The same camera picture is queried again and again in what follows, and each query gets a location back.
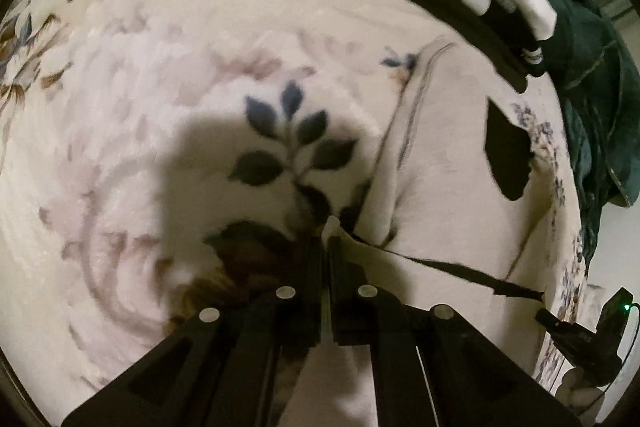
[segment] cable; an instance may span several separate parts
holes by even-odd
[[[625,367],[626,361],[629,359],[629,356],[631,355],[631,351],[634,349],[634,346],[636,345],[636,339],[638,338],[638,332],[640,331],[640,305],[634,302],[633,304],[631,304],[631,307],[638,309],[639,315],[638,315],[638,321],[636,323],[636,333],[634,333],[634,337],[633,337],[633,340],[631,340],[631,345],[629,346],[629,350],[626,352],[625,360],[622,361],[622,365],[620,366],[620,370],[618,371],[616,378],[614,378],[612,382],[607,386],[607,388],[604,391],[602,391],[602,394],[599,397],[597,397],[594,401],[592,401],[580,414],[577,415],[579,417],[587,413],[589,409],[591,409],[591,407],[596,405],[596,402],[598,402],[603,396],[605,396],[606,392],[609,390],[609,388],[614,384],[614,382],[620,376],[620,373],[622,373],[622,369],[623,367]]]

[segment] black wire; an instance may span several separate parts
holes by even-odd
[[[620,366],[620,370],[618,371],[616,378],[614,378],[612,382],[607,386],[607,388],[604,391],[602,391],[602,394],[599,397],[597,397],[594,401],[592,401],[586,407],[586,409],[584,409],[578,416],[582,416],[583,414],[587,413],[589,409],[591,409],[591,407],[596,405],[596,402],[598,402],[605,395],[605,393],[609,390],[609,388],[614,384],[614,382],[620,376],[620,373],[622,372],[623,367],[625,367],[626,361],[629,359],[629,356],[631,355],[631,351],[634,349],[634,345],[636,344],[636,339],[638,338],[638,331],[640,331],[640,305],[634,302],[633,304],[631,304],[631,307],[638,309],[638,321],[636,323],[636,333],[634,333],[634,337],[633,337],[633,340],[631,341],[631,345],[629,346],[629,350],[626,352],[625,360],[622,361],[622,365]]]

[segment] silver screw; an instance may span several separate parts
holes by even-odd
[[[296,289],[293,288],[292,286],[280,286],[280,288],[278,288],[276,290],[276,297],[278,299],[292,299],[293,297],[296,296]]]
[[[378,295],[378,288],[370,284],[363,284],[362,286],[360,286],[360,288],[358,288],[358,295],[360,297],[371,299]]]
[[[220,312],[215,308],[204,308],[198,317],[203,322],[215,322],[220,318]]]
[[[453,308],[451,306],[448,306],[446,304],[438,304],[433,309],[433,314],[439,319],[448,321],[450,318],[453,317],[453,315],[456,314],[456,312],[453,311]]]

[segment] bed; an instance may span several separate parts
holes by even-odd
[[[550,389],[539,304],[402,258],[544,291],[569,321],[585,292],[553,84],[452,26],[409,0],[15,0],[0,346],[44,417],[199,309],[272,289],[330,216],[372,283],[449,303]],[[321,346],[294,369],[281,425],[375,425],[366,352]]]

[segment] green cloth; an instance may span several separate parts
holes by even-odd
[[[562,107],[589,263],[604,204],[620,195],[631,206],[640,192],[640,76],[594,0],[549,2],[558,22],[540,44]]]

